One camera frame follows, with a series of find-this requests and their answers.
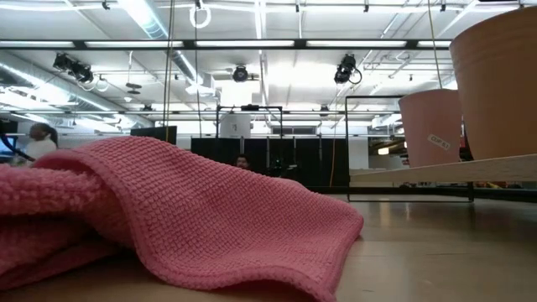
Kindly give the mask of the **pink plastic cup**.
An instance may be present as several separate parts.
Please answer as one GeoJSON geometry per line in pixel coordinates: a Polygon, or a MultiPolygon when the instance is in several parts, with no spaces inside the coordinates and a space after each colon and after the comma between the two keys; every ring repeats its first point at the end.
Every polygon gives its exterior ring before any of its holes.
{"type": "Polygon", "coordinates": [[[460,160],[461,103],[458,91],[421,91],[399,99],[409,166],[452,164],[460,160]]]}

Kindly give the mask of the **light wooden shelf board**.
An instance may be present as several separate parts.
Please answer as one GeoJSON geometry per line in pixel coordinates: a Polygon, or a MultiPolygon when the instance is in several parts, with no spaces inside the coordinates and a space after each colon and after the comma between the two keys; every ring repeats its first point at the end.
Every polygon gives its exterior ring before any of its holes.
{"type": "Polygon", "coordinates": [[[401,182],[537,181],[537,154],[354,174],[350,184],[401,182]]]}

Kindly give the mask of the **white box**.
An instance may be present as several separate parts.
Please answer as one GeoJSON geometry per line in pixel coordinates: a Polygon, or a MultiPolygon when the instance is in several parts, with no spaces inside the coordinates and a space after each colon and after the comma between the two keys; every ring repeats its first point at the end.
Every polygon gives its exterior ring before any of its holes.
{"type": "Polygon", "coordinates": [[[251,116],[230,113],[220,119],[219,136],[222,138],[250,138],[251,116]]]}

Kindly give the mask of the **pink knitted cloth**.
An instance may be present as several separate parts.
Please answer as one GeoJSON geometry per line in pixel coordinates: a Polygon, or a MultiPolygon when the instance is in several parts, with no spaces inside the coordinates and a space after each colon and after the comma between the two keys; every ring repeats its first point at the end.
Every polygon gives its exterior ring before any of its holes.
{"type": "Polygon", "coordinates": [[[128,248],[178,287],[272,280],[335,302],[362,226],[352,206],[296,181],[155,138],[107,138],[0,164],[0,290],[128,248]]]}

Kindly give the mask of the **black ceiling spot lamp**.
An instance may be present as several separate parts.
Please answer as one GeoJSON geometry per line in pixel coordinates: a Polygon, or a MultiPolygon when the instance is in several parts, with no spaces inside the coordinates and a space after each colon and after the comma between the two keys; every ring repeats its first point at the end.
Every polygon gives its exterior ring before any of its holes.
{"type": "Polygon", "coordinates": [[[354,55],[345,54],[340,64],[336,68],[334,75],[336,84],[346,84],[348,82],[353,85],[362,82],[362,72],[357,68],[357,62],[354,55]]]}
{"type": "Polygon", "coordinates": [[[90,83],[94,80],[91,67],[83,64],[79,60],[72,59],[68,54],[57,54],[53,67],[58,71],[66,72],[80,83],[90,83]]]}

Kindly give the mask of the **black panel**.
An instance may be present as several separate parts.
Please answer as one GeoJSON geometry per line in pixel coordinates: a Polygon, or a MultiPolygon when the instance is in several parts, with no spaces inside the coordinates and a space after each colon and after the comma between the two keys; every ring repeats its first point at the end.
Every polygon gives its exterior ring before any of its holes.
{"type": "Polygon", "coordinates": [[[165,126],[155,128],[137,128],[130,130],[131,136],[156,138],[173,145],[176,145],[177,127],[165,126]]]}

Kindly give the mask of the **black partition wall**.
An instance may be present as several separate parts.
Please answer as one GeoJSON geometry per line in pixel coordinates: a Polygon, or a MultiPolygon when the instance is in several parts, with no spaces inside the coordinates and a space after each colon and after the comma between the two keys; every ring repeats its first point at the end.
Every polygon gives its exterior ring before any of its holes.
{"type": "Polygon", "coordinates": [[[306,187],[346,187],[343,138],[193,138],[190,151],[224,164],[245,154],[251,170],[295,180],[306,187]]]}

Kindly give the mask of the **black metal stand frame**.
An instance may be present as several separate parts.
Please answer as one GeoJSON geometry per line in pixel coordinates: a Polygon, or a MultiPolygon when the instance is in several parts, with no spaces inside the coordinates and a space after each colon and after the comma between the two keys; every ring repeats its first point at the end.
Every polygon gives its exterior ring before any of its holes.
{"type": "Polygon", "coordinates": [[[216,107],[216,117],[215,117],[215,127],[216,127],[215,137],[216,138],[221,138],[219,136],[219,131],[220,131],[220,123],[219,122],[220,122],[220,119],[223,116],[226,116],[227,114],[238,113],[238,114],[250,115],[251,116],[251,127],[252,127],[252,130],[253,130],[253,121],[252,121],[253,117],[255,117],[256,115],[274,116],[275,112],[279,113],[279,117],[277,118],[277,121],[279,122],[280,128],[283,128],[284,110],[283,110],[282,107],[278,107],[278,106],[259,106],[259,105],[253,105],[253,104],[242,105],[242,106],[239,106],[239,107],[236,107],[236,106],[230,106],[229,107],[229,106],[220,106],[220,105],[218,105],[216,107]]]}

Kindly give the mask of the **black metal shelf frame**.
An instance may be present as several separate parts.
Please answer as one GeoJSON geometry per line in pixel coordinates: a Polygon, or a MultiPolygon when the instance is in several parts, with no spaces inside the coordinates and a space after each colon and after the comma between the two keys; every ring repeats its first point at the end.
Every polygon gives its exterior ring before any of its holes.
{"type": "MultiPolygon", "coordinates": [[[[345,152],[347,157],[347,163],[351,163],[351,157],[350,157],[350,146],[349,146],[349,125],[348,125],[348,116],[349,116],[349,109],[348,109],[348,100],[349,99],[400,99],[404,95],[392,95],[392,96],[345,96],[344,99],[344,113],[343,113],[343,120],[345,121],[345,152]]],[[[395,113],[399,113],[399,110],[359,110],[354,111],[354,109],[350,110],[351,114],[357,114],[357,115],[391,115],[395,113]]],[[[360,201],[360,200],[352,200],[351,199],[351,176],[350,176],[351,169],[348,168],[349,176],[347,176],[347,190],[346,190],[346,197],[347,202],[368,202],[368,201],[360,201]]],[[[474,183],[473,182],[467,182],[467,201],[464,201],[466,203],[473,203],[474,202],[474,183]]],[[[403,200],[396,200],[396,201],[389,201],[389,202],[412,202],[412,201],[403,201],[403,200]]],[[[441,202],[444,203],[454,203],[455,201],[448,201],[448,200],[442,200],[441,202]]]]}

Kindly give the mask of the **silver ventilation duct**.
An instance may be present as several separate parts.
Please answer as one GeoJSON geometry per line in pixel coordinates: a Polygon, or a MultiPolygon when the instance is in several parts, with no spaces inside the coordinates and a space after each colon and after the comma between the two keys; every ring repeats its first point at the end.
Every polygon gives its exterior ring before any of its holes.
{"type": "Polygon", "coordinates": [[[169,16],[169,22],[165,23],[152,0],[117,0],[117,2],[149,38],[166,42],[165,52],[169,60],[183,73],[189,83],[201,85],[204,82],[185,55],[180,50],[171,49],[172,16],[169,16]]]}

